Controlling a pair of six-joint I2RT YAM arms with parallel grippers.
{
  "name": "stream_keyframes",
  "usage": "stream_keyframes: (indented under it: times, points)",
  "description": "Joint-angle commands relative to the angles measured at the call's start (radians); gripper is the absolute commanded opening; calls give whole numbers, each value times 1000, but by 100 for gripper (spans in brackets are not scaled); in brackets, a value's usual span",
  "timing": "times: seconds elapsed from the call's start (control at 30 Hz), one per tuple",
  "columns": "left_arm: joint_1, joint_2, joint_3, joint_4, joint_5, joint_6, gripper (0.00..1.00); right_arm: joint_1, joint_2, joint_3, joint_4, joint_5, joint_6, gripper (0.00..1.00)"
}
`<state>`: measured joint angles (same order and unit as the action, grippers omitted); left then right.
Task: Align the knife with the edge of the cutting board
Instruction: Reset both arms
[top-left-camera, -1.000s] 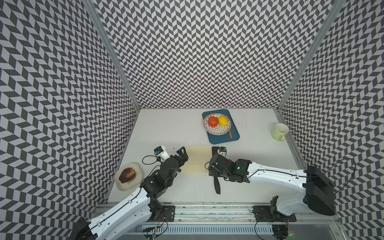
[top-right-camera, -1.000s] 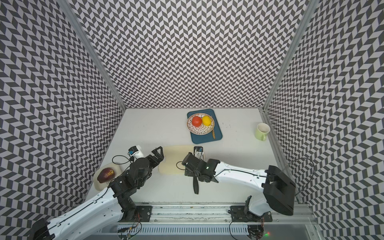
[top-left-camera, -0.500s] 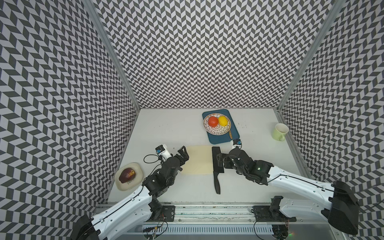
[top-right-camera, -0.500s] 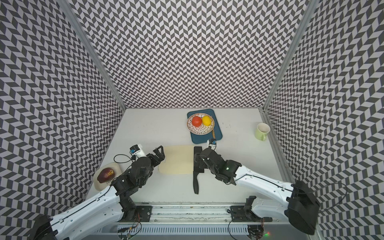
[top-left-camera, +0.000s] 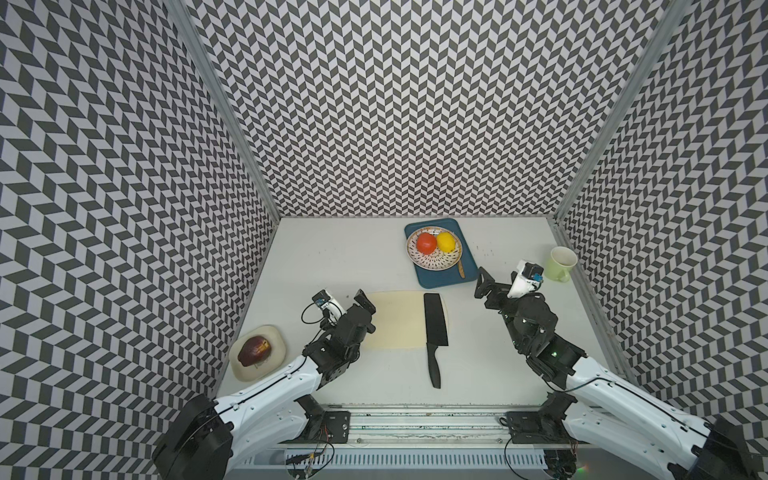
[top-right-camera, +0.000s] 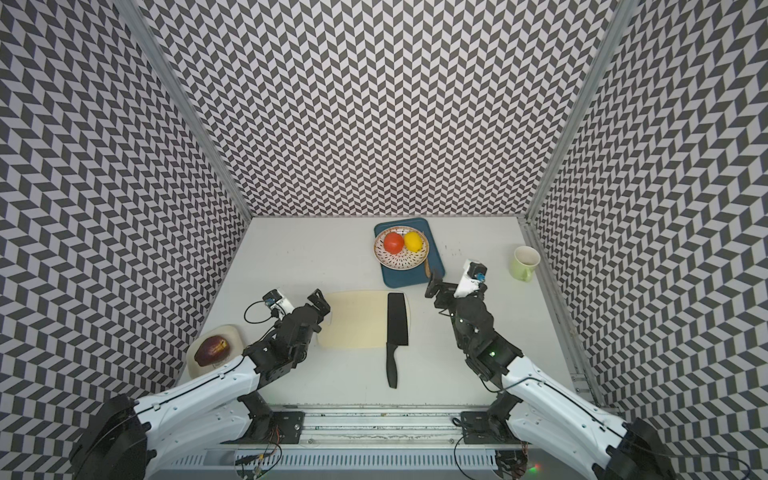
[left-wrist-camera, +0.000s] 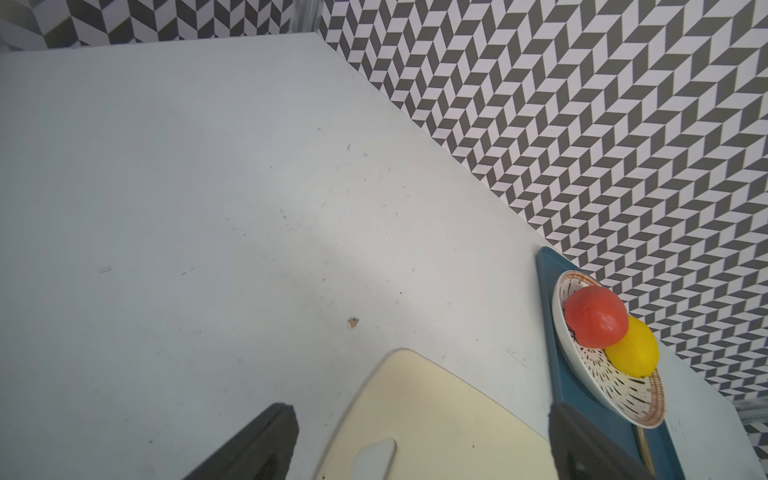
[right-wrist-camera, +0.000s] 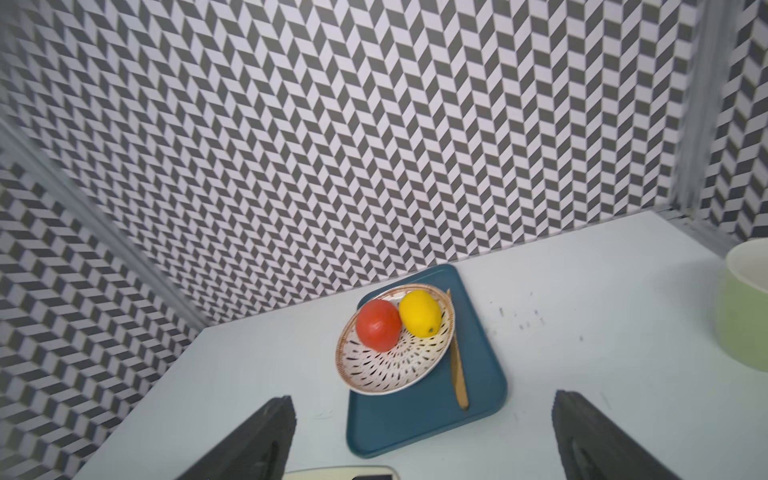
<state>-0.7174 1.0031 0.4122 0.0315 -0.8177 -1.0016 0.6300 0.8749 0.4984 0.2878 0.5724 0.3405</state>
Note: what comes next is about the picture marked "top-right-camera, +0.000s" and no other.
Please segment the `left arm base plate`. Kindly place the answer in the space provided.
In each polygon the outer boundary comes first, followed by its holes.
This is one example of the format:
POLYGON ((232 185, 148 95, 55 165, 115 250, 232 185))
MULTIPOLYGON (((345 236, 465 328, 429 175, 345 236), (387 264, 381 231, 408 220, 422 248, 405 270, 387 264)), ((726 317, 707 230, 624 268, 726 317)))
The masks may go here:
POLYGON ((298 444, 304 428, 304 411, 275 411, 254 417, 240 444, 298 444))

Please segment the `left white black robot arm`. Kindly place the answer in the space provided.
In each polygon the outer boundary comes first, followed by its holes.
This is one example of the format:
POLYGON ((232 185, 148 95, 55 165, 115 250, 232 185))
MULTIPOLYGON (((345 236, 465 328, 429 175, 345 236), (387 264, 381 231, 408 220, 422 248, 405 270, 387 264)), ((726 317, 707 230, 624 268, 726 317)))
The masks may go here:
POLYGON ((90 418, 69 454, 76 479, 146 479, 203 447, 269 425, 260 389, 303 362, 331 307, 321 290, 293 307, 278 291, 265 302, 280 318, 236 359, 162 393, 118 394, 90 418))

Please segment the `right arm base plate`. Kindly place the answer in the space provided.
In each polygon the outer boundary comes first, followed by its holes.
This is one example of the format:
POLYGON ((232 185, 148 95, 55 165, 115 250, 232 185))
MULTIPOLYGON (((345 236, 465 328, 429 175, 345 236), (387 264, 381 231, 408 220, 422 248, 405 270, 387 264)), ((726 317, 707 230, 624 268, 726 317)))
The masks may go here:
POLYGON ((470 445, 521 445, 506 420, 485 411, 463 411, 458 418, 464 442, 470 445))

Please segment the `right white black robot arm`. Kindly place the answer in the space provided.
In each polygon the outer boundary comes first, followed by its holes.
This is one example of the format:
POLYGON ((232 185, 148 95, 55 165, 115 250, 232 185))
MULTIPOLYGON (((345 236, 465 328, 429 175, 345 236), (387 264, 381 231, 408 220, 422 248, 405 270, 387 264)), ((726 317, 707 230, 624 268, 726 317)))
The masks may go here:
POLYGON ((657 431, 626 422, 567 389, 494 328, 484 294, 487 269, 469 263, 457 283, 431 275, 425 295, 446 313, 467 366, 499 402, 503 432, 532 444, 586 479, 672 479, 676 472, 657 431))

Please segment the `cream cutting board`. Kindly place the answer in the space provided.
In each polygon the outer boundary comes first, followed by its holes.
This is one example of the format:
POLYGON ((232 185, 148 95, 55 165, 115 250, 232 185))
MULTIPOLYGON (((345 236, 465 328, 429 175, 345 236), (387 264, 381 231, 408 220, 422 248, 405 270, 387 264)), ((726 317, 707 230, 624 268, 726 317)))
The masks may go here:
POLYGON ((326 296, 331 312, 318 334, 326 349, 384 348, 391 291, 345 291, 326 296))

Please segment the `black cleaver knife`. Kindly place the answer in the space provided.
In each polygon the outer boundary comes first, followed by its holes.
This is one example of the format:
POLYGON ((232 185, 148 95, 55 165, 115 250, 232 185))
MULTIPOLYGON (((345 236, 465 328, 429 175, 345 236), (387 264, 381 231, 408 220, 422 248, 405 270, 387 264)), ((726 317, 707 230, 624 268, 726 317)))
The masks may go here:
POLYGON ((409 345, 408 309, 403 293, 392 292, 387 296, 386 377, 388 386, 398 387, 398 370, 395 352, 409 345))

